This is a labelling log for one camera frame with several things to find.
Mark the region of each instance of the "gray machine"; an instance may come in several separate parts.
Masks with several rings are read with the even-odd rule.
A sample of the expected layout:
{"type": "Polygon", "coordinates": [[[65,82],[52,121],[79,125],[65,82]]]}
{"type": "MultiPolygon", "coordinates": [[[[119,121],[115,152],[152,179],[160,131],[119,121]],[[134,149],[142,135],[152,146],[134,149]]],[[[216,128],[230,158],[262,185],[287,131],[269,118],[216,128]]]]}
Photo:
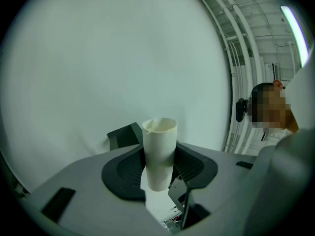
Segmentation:
{"type": "MultiPolygon", "coordinates": [[[[110,152],[70,164],[36,189],[24,208],[60,236],[168,235],[145,207],[139,132],[134,123],[109,133],[110,152]]],[[[288,136],[258,157],[177,143],[169,196],[183,212],[179,234],[263,235],[273,229],[311,183],[314,134],[288,136]]]]}

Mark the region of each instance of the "white tissue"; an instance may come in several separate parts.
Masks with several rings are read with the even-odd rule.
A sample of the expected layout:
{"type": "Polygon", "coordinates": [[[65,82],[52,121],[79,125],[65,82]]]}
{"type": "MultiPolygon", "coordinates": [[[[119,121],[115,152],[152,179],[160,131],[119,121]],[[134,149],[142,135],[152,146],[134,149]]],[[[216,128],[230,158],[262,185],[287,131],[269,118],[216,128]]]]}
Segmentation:
{"type": "Polygon", "coordinates": [[[154,191],[168,188],[173,173],[177,122],[156,118],[142,123],[148,186],[154,191]]]}

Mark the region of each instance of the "fluorescent light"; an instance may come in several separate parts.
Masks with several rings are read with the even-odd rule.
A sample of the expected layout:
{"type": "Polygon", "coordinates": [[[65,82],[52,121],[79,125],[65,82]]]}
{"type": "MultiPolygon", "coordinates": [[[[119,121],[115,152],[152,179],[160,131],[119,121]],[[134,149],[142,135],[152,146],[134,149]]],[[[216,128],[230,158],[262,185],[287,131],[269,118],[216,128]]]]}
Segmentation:
{"type": "Polygon", "coordinates": [[[309,57],[309,52],[307,50],[307,46],[306,46],[306,42],[305,42],[302,30],[289,7],[281,6],[281,10],[283,11],[293,31],[293,35],[294,35],[294,38],[295,38],[295,41],[296,41],[296,44],[300,53],[301,64],[303,67],[309,57]]]}

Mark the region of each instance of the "person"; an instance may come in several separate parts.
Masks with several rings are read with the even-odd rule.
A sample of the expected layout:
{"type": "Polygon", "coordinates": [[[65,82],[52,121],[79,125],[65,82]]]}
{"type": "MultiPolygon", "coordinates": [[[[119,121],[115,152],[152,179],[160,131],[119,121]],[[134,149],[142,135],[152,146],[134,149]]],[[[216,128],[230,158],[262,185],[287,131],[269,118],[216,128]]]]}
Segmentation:
{"type": "Polygon", "coordinates": [[[246,110],[254,127],[299,129],[315,127],[315,59],[310,53],[307,64],[294,76],[287,88],[280,80],[261,83],[252,90],[246,110]]]}

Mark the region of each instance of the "white backdrop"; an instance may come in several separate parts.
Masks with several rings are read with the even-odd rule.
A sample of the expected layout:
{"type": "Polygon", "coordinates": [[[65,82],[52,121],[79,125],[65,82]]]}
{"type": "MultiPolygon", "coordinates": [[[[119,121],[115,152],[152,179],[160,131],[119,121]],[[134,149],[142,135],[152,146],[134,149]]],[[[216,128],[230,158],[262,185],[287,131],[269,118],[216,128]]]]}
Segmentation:
{"type": "Polygon", "coordinates": [[[31,192],[135,121],[222,148],[228,69],[198,0],[31,0],[2,48],[1,150],[31,192]]]}

